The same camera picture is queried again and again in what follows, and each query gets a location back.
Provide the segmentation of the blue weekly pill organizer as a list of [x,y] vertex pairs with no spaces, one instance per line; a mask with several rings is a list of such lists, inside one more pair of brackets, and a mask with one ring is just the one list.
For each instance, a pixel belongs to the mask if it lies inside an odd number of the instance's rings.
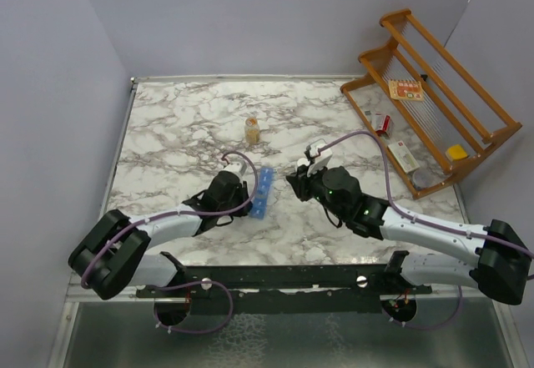
[[274,179],[274,168],[264,166],[260,169],[258,188],[252,203],[252,209],[249,212],[249,217],[254,219],[263,219],[265,217],[270,189]]

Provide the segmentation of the small amber pill bottle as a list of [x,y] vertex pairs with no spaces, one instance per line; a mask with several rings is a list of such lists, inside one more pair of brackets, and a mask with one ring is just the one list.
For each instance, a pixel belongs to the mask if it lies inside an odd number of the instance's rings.
[[244,123],[244,136],[248,144],[259,142],[260,130],[256,118],[247,118]]

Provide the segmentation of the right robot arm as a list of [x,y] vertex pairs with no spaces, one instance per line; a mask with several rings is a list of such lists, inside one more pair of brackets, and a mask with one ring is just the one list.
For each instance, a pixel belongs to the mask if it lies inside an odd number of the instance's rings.
[[476,288],[507,305],[522,302],[533,254],[507,222],[459,224],[417,214],[363,193],[359,180],[343,167],[309,174],[301,165],[285,178],[300,201],[313,199],[328,219],[337,218],[337,228],[430,250],[391,259],[394,267],[383,274],[391,293],[401,294],[412,285],[448,284]]

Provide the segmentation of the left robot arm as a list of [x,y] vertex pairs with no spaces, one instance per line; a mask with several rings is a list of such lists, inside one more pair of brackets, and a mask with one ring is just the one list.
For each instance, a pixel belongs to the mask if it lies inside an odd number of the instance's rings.
[[105,213],[68,258],[68,266],[81,283],[102,300],[129,286],[157,287],[168,297],[184,287],[182,265],[167,252],[147,250],[174,239],[194,237],[218,226],[222,217],[246,216],[247,182],[241,174],[224,169],[206,190],[174,209],[151,217],[129,217],[118,209]]

